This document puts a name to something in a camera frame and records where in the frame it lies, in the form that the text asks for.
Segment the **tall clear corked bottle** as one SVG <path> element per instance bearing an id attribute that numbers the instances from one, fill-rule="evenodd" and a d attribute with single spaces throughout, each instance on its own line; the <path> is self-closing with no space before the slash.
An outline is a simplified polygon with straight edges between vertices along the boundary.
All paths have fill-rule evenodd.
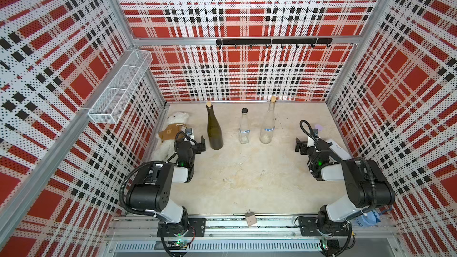
<path id="1" fill-rule="evenodd" d="M 277 98 L 272 96 L 270 99 L 270 103 L 268 106 L 268 110 L 264 116 L 263 122 L 261 123 L 261 131 L 260 131 L 260 141 L 263 144 L 269 144 L 274 135 L 274 130 L 276 127 L 275 122 L 275 106 L 276 106 Z"/>

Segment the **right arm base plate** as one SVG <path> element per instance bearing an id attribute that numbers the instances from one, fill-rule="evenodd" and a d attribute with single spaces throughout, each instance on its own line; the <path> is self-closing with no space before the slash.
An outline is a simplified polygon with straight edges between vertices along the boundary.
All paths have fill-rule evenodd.
<path id="1" fill-rule="evenodd" d="M 299 228 L 302 237 L 342 237 L 352 233 L 350 223 L 329 221 L 320 226 L 316 215 L 300 215 L 294 225 Z"/>

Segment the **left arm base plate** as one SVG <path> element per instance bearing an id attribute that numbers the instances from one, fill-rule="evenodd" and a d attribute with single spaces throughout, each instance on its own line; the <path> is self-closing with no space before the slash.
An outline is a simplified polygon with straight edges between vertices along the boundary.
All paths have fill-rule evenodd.
<path id="1" fill-rule="evenodd" d="M 205 218 L 185 218 L 177 224 L 159 222 L 157 237 L 204 237 Z"/>

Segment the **small clear black-capped bottle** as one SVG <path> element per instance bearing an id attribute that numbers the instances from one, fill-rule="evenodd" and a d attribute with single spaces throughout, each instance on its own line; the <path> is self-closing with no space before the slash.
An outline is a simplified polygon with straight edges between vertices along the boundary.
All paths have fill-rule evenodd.
<path id="1" fill-rule="evenodd" d="M 242 108 L 241 113 L 242 115 L 239 122 L 239 141 L 243 145 L 249 142 L 251 124 L 248 119 L 248 109 Z"/>

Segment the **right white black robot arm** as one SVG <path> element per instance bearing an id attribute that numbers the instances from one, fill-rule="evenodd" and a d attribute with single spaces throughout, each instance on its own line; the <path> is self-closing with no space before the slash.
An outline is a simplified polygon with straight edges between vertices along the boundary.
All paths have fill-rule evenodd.
<path id="1" fill-rule="evenodd" d="M 299 219 L 305 222 L 300 226 L 303 236 L 346 234 L 352 220 L 395 203 L 395 192 L 375 161 L 352 158 L 331 139 L 296 139 L 295 151 L 308 156 L 308 168 L 316 180 L 345 186 L 341 198 L 320 208 L 314 226 L 312 219 Z"/>

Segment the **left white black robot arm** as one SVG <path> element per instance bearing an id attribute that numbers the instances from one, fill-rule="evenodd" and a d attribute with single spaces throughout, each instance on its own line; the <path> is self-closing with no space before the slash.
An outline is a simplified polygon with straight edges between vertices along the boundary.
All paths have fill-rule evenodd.
<path id="1" fill-rule="evenodd" d="M 200 142 L 179 132 L 174 153 L 167 161 L 150 161 L 130 172 L 121 184 L 119 202 L 125 211 L 159 219 L 159 237 L 190 234 L 192 224 L 187 209 L 171 199 L 174 183 L 189 183 L 195 173 L 195 158 L 206 150 Z"/>

